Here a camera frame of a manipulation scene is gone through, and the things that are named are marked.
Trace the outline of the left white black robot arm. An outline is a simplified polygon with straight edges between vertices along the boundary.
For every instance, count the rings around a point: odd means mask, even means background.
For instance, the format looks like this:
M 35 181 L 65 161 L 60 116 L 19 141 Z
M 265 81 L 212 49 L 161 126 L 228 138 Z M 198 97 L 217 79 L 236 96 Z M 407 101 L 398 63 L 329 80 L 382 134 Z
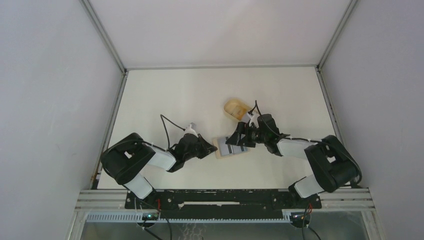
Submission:
M 154 187 L 142 175 L 145 166 L 173 173 L 184 167 L 187 161 L 203 159 L 217 150 L 200 134 L 186 133 L 178 143 L 165 150 L 133 132 L 103 152 L 100 162 L 107 175 L 131 191 L 138 204 L 149 209 L 155 205 L 157 196 Z

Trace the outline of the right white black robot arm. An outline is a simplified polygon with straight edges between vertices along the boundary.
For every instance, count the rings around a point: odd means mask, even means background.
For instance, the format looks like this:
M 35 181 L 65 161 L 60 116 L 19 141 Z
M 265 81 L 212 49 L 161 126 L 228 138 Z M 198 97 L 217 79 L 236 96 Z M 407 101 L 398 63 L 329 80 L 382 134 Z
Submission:
M 311 175 L 289 186 L 289 203 L 293 207 L 302 208 L 312 195 L 332 193 L 351 181 L 361 181 L 358 163 L 336 136 L 321 140 L 292 137 L 280 132 L 271 114 L 251 114 L 249 118 L 248 122 L 238 122 L 227 145 L 254 148 L 263 144 L 273 155 L 303 159 L 311 167 Z

